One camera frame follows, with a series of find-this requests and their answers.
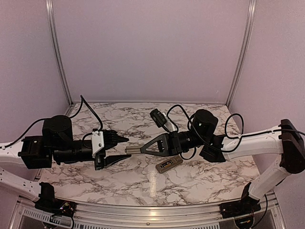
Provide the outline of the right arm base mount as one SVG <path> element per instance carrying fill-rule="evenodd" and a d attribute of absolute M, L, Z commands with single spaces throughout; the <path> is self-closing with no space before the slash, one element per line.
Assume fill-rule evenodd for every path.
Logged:
<path fill-rule="evenodd" d="M 244 187 L 240 200 L 220 204 L 220 212 L 224 219 L 250 214 L 261 210 L 259 204 L 260 200 L 253 199 L 249 196 L 250 184 L 251 182 Z"/>

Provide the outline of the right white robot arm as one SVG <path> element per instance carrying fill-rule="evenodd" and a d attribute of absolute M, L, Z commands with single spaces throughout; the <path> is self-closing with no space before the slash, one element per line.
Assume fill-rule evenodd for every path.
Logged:
<path fill-rule="evenodd" d="M 182 132 L 177 127 L 173 130 L 167 127 L 167 123 L 173 123 L 168 114 L 154 109 L 150 116 L 166 133 L 144 144 L 140 148 L 142 154 L 168 157 L 201 147 L 199 155 L 211 163 L 243 156 L 277 155 L 268 169 L 245 186 L 241 200 L 236 203 L 236 210 L 241 214 L 252 209 L 255 203 L 286 177 L 305 169 L 303 133 L 296 130 L 288 119 L 283 119 L 280 125 L 261 132 L 229 136 L 227 133 L 214 134 L 218 118 L 204 109 L 186 117 L 188 130 Z"/>

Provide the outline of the grey battery compartment cover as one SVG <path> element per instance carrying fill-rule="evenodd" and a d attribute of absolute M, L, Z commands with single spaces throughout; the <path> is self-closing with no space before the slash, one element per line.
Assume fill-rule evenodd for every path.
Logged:
<path fill-rule="evenodd" d="M 141 154 L 141 147 L 140 146 L 128 146 L 125 149 L 125 153 L 128 155 Z"/>

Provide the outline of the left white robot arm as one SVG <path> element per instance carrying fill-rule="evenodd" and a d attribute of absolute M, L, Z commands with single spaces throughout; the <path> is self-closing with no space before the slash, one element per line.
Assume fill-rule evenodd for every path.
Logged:
<path fill-rule="evenodd" d="M 22 134 L 17 140 L 1 145 L 0 162 L 21 165 L 27 169 L 42 169 L 51 168 L 53 162 L 61 165 L 90 161 L 94 163 L 95 170 L 102 170 L 130 157 L 106 154 L 107 150 L 129 140 L 114 130 L 100 127 L 85 134 L 82 139 L 75 140 L 71 118 L 57 115 L 43 118 L 42 122 L 41 135 Z M 60 209 L 60 201 L 49 183 L 26 180 L 1 168 L 0 185 L 43 205 L 49 212 Z"/>

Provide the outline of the grey white remote control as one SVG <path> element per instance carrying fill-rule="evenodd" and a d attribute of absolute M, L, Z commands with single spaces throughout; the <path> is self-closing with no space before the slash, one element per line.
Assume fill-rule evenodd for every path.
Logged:
<path fill-rule="evenodd" d="M 167 172 L 168 170 L 180 165 L 183 162 L 183 159 L 177 155 L 173 156 L 155 166 L 156 170 L 162 174 L 164 172 Z"/>

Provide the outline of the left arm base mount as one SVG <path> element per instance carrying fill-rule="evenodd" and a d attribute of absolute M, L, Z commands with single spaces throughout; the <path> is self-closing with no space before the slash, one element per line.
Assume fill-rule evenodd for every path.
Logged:
<path fill-rule="evenodd" d="M 35 208 L 43 210 L 53 215 L 73 217 L 76 210 L 76 203 L 55 197 L 54 187 L 45 182 L 40 182 L 39 199 L 35 201 Z"/>

